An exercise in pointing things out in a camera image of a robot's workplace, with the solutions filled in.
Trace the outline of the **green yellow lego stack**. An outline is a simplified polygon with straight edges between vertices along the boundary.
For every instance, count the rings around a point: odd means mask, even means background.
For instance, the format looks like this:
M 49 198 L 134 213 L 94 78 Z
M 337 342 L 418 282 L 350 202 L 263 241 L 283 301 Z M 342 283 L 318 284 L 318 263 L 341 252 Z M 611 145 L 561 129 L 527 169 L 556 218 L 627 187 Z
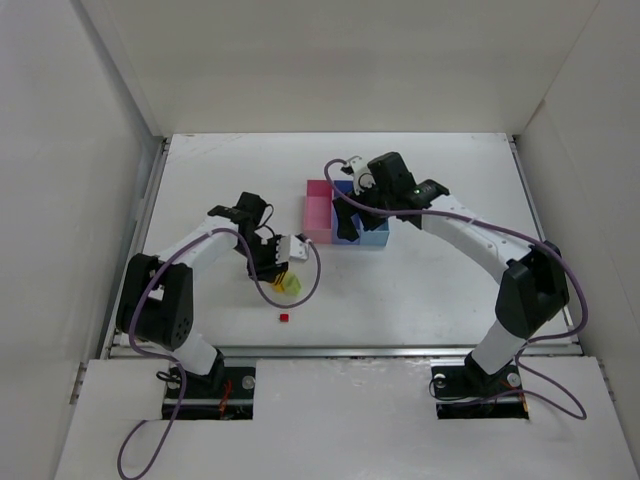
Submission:
M 295 273 L 287 271 L 278 274 L 271 287 L 277 293 L 296 297 L 301 291 L 301 282 Z

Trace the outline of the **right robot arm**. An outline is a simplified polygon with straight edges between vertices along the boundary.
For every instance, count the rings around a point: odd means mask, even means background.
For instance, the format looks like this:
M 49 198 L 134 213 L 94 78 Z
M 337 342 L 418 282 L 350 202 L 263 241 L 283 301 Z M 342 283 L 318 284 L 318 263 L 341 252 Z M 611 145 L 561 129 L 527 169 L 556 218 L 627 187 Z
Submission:
M 355 241 L 360 231 L 396 218 L 453 246 L 498 283 L 495 321 L 463 367 L 473 395 L 488 391 L 528 340 L 568 303 L 559 249 L 473 216 L 442 184 L 417 182 L 397 152 L 328 164 L 352 179 L 351 191 L 337 192 L 333 200 L 339 238 Z

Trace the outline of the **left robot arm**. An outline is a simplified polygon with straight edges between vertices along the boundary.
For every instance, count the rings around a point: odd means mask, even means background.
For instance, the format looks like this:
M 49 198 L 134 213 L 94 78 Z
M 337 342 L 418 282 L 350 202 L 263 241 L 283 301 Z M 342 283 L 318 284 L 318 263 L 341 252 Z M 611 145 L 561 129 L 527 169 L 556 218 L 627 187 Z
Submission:
M 185 238 L 165 251 L 134 255 L 127 265 L 116 314 L 117 328 L 150 342 L 178 360 L 192 382 L 213 390 L 224 382 L 224 357 L 196 333 L 194 283 L 222 255 L 236 251 L 247 271 L 270 285 L 280 284 L 288 262 L 278 252 L 282 237 L 256 231 L 268 203 L 244 192 L 233 207 L 218 205 Z

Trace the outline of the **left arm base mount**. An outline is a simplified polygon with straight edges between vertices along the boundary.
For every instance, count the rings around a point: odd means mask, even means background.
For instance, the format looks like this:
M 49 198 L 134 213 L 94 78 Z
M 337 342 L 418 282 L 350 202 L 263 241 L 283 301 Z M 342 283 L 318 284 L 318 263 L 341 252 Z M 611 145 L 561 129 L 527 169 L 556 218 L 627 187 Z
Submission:
M 231 366 L 224 369 L 222 380 L 214 384 L 206 377 L 188 372 L 184 398 L 177 420 L 252 420 L 256 368 Z

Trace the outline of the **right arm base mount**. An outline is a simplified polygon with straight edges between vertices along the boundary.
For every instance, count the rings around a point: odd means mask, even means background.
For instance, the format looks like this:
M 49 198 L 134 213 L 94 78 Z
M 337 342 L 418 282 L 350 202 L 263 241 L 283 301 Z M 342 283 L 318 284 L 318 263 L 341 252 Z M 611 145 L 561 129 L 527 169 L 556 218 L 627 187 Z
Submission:
M 439 420 L 528 420 L 521 386 L 519 370 L 513 364 L 487 386 L 475 385 L 465 376 L 463 365 L 435 365 L 428 388 Z

